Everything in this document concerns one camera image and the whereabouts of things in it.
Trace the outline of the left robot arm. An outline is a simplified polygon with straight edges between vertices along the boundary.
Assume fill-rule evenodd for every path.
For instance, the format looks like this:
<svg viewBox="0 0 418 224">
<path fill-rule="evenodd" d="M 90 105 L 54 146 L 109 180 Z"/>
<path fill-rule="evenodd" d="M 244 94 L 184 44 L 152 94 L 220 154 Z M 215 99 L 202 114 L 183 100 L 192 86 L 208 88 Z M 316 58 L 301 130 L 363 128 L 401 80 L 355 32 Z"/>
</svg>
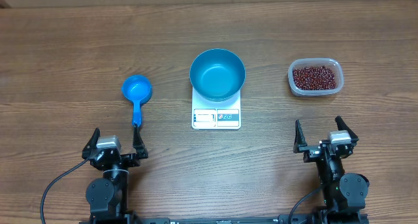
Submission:
<svg viewBox="0 0 418 224">
<path fill-rule="evenodd" d="M 140 166 L 148 151 L 140 137 L 140 127 L 133 126 L 134 153 L 121 153 L 116 135 L 101 136 L 95 129 L 82 150 L 82 158 L 103 173 L 86 188 L 90 206 L 90 223 L 140 223 L 140 218 L 128 208 L 129 168 Z"/>
</svg>

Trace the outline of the blue plastic measuring scoop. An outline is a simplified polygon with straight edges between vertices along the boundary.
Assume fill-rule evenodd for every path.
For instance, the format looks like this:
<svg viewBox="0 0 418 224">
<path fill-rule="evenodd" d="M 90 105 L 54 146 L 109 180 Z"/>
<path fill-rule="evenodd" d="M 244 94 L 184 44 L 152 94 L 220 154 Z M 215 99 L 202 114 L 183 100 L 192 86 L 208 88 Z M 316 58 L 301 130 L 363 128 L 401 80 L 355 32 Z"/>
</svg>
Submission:
<svg viewBox="0 0 418 224">
<path fill-rule="evenodd" d="M 128 77 L 121 87 L 123 96 L 133 104 L 132 124 L 138 127 L 142 124 L 141 106 L 152 97 L 151 82 L 142 75 Z"/>
</svg>

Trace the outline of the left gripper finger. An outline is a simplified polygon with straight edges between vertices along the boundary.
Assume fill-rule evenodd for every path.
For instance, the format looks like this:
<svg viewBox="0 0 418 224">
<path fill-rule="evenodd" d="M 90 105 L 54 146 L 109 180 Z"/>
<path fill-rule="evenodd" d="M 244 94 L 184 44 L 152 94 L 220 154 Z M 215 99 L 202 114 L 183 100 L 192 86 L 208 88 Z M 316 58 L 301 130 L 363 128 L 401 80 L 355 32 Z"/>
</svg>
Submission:
<svg viewBox="0 0 418 224">
<path fill-rule="evenodd" d="M 136 151 L 138 159 L 147 159 L 148 151 L 144 145 L 144 142 L 140 136 L 140 127 L 137 124 L 134 124 L 133 132 L 133 147 Z"/>
<path fill-rule="evenodd" d="M 94 130 L 94 133 L 92 134 L 88 143 L 84 146 L 82 150 L 82 159 L 87 159 L 91 155 L 92 151 L 97 148 L 96 144 L 97 144 L 99 137 L 100 137 L 100 130 L 97 127 Z"/>
</svg>

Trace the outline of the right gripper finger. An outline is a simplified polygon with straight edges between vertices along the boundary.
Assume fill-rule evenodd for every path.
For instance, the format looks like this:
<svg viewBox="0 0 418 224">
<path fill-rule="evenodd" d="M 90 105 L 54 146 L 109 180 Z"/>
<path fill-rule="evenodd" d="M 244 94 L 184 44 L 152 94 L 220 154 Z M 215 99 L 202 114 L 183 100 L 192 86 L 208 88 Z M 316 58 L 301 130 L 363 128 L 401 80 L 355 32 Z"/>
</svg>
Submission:
<svg viewBox="0 0 418 224">
<path fill-rule="evenodd" d="M 351 137 L 351 143 L 350 145 L 356 146 L 357 142 L 359 141 L 358 136 L 346 125 L 344 120 L 341 116 L 336 116 L 335 122 L 337 124 L 338 131 L 346 130 L 348 131 L 350 137 Z"/>
<path fill-rule="evenodd" d="M 303 135 L 302 127 L 299 120 L 295 121 L 295 141 L 293 146 L 294 153 L 301 153 L 306 151 L 306 139 Z"/>
</svg>

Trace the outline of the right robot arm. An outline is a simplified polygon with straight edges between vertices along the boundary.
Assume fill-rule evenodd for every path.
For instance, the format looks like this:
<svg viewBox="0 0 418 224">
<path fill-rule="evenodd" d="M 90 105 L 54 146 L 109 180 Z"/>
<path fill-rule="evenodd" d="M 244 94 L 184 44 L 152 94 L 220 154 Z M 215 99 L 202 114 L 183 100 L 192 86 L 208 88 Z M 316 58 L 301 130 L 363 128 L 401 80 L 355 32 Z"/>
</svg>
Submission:
<svg viewBox="0 0 418 224">
<path fill-rule="evenodd" d="M 340 116 L 335 118 L 337 131 L 331 131 L 327 139 L 316 146 L 309 146 L 304 137 L 300 121 L 295 122 L 294 153 L 302 153 L 305 163 L 315 163 L 320 186 L 302 197 L 292 208 L 287 222 L 295 222 L 298 206 L 312 195 L 322 192 L 325 205 L 310 214 L 298 218 L 299 223 L 368 223 L 365 198 L 370 186 L 362 174 L 346 173 L 342 160 L 353 154 L 359 141 L 358 136 Z"/>
</svg>

